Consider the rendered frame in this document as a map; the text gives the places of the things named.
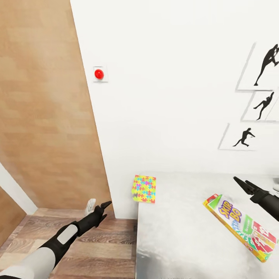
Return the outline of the jigsaw puzzle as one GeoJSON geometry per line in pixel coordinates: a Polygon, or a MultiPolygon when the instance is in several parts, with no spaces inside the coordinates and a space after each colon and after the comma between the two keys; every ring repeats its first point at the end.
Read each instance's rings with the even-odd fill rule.
{"type": "Polygon", "coordinates": [[[131,193],[138,194],[134,201],[155,204],[156,177],[135,175],[131,193]]]}

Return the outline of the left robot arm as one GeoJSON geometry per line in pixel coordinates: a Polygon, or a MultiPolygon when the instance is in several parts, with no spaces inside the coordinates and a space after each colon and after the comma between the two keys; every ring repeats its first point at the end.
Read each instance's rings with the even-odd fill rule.
{"type": "Polygon", "coordinates": [[[93,210],[96,199],[90,199],[86,207],[86,217],[73,221],[64,230],[45,242],[33,253],[18,263],[0,272],[0,279],[47,279],[52,270],[66,254],[77,237],[81,237],[93,226],[98,227],[107,216],[103,215],[112,201],[102,203],[93,210]]]}

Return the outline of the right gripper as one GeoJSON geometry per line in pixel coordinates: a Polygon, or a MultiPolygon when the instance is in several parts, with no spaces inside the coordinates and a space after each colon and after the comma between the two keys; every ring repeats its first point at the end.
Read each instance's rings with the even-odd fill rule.
{"type": "Polygon", "coordinates": [[[244,182],[236,176],[233,178],[248,195],[252,195],[250,198],[252,202],[259,204],[279,222],[279,198],[277,196],[271,195],[269,191],[260,189],[260,187],[248,180],[244,182]]]}

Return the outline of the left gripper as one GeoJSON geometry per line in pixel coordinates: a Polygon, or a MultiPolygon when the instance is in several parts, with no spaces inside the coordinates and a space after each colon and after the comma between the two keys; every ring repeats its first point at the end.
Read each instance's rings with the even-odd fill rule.
{"type": "Polygon", "coordinates": [[[106,209],[111,203],[112,201],[108,201],[102,203],[101,206],[96,206],[95,210],[84,218],[88,222],[88,230],[90,230],[93,226],[98,227],[101,221],[107,216],[107,214],[103,215],[103,213],[105,212],[104,209],[106,209]]]}

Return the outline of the board game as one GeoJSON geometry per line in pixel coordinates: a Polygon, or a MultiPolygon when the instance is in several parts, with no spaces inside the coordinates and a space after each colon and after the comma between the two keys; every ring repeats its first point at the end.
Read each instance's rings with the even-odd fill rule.
{"type": "Polygon", "coordinates": [[[268,260],[279,243],[276,237],[222,194],[215,193],[203,205],[262,263],[268,260]]]}

